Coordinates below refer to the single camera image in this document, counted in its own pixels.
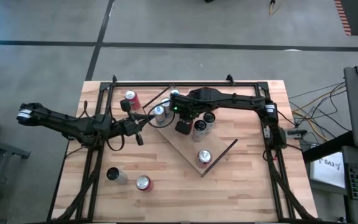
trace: wooden board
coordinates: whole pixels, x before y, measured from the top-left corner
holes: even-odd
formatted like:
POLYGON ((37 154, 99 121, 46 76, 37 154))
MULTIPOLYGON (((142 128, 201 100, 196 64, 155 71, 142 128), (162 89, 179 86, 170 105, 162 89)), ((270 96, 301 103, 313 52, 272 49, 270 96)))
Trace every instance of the wooden board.
POLYGON ((223 151, 227 149, 228 145, 215 134, 214 130, 206 134, 202 141, 194 142, 191 138, 192 132, 189 135, 184 135, 175 130, 178 120, 179 118, 176 116, 171 125, 157 130, 202 175, 223 151), (206 149, 212 154, 212 161, 205 168, 198 167, 196 162, 197 155, 202 149, 206 149))
MULTIPOLYGON (((83 102, 88 101, 88 113, 93 114, 100 82, 85 82, 78 106, 81 114, 83 102)), ((270 95, 278 109, 292 118, 283 81, 268 81, 270 95)), ((182 94, 197 88, 179 88, 182 94)), ((144 105, 164 88, 136 87, 144 105)), ((247 87, 219 87, 223 93, 253 95, 247 87)), ((126 117, 119 101, 126 88, 114 90, 112 113, 117 119, 126 117)), ((142 131, 144 145, 138 146, 134 136, 126 138, 123 150, 104 149, 98 196, 94 212, 95 222, 274 222, 277 221, 270 175, 262 159, 264 143, 260 121, 253 111, 220 108, 216 112, 216 134, 225 144, 239 140, 204 178, 200 177, 188 161, 156 129, 146 126, 142 131), (106 178, 110 167, 122 169, 129 178, 128 185, 117 185, 106 178), (147 174, 155 187, 149 193, 136 189, 135 180, 147 174)), ((284 119, 280 126, 291 128, 284 119)), ((121 144, 119 138, 110 139, 113 147, 121 144)), ((297 145, 298 141, 289 140, 297 145)), ((68 152, 79 148, 71 142, 68 152)), ((283 150, 290 188, 309 213, 317 216, 308 176, 300 151, 283 150)), ((86 151, 78 151, 65 161, 62 178, 52 217, 58 217, 77 195, 86 159, 86 151)), ((280 190, 282 207, 287 207, 280 190)), ((83 215, 87 214, 89 197, 83 215)))

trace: soda can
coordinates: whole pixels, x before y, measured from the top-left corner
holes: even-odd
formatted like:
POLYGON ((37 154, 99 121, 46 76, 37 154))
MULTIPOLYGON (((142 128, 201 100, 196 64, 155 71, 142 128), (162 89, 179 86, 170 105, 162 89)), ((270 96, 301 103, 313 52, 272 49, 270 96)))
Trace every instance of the soda can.
POLYGON ((179 90, 177 90, 177 89, 172 89, 172 90, 171 90, 171 95, 172 95, 172 94, 174 94, 174 95, 179 95, 180 92, 179 92, 179 90))
POLYGON ((210 112, 205 113, 203 119, 206 123, 205 133, 208 134, 212 131, 212 127, 214 126, 215 114, 210 113, 210 112))
POLYGON ((107 179, 113 180, 118 184, 127 184, 128 177, 123 171, 119 170, 117 167, 112 167, 107 170, 106 173, 107 179))
POLYGON ((162 99, 161 103, 164 103, 162 105, 162 107, 164 107, 165 118, 171 118, 172 115, 173 115, 173 112, 169 109, 169 106, 171 104, 170 99, 169 98, 164 98, 164 99, 162 99))
POLYGON ((207 150, 201 150, 197 154, 197 166, 199 168, 206 168, 208 164, 212 161, 212 154, 207 150))
POLYGON ((193 141, 195 142, 201 141, 205 135, 205 130, 206 130, 206 122, 203 120, 196 121, 194 123, 193 134, 191 135, 193 141))
POLYGON ((153 190, 154 183, 150 179, 150 177, 147 177, 146 175, 141 175, 136 180, 136 187, 141 191, 150 192, 151 190, 153 190))
POLYGON ((129 103, 131 104, 131 110, 135 111, 140 108, 139 97, 137 96, 135 91, 127 90, 125 92, 125 99, 127 99, 129 101, 129 103))
POLYGON ((155 122, 158 125, 163 125, 165 122, 165 113, 162 106, 156 106, 153 110, 155 122))

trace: gray floor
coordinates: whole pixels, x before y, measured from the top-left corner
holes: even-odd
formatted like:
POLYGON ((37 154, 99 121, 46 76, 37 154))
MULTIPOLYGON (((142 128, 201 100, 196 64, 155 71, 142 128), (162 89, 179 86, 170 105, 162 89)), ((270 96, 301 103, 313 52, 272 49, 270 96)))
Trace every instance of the gray floor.
MULTIPOLYGON (((0 40, 96 41, 107 3, 0 0, 0 40)), ((274 16, 268 9, 269 1, 116 0, 104 41, 358 46, 358 37, 344 34, 332 0, 287 0, 274 16)), ((28 161, 14 158, 9 166, 0 200, 8 223, 46 219, 67 144, 49 129, 18 125, 17 110, 40 102, 75 114, 92 53, 92 47, 0 46, 0 139, 32 151, 28 161)), ((342 82, 343 68, 355 65, 358 52, 102 48, 93 80, 113 74, 119 80, 222 80, 230 73, 237 80, 285 80, 293 96, 342 82)), ((303 105, 322 93, 293 102, 303 105)), ((333 117, 350 128, 346 94, 334 102, 340 112, 333 117)), ((327 102, 321 109, 334 108, 327 102)), ((344 132, 329 119, 319 121, 335 135, 344 132)), ((313 195, 319 217, 344 215, 340 195, 313 195)))

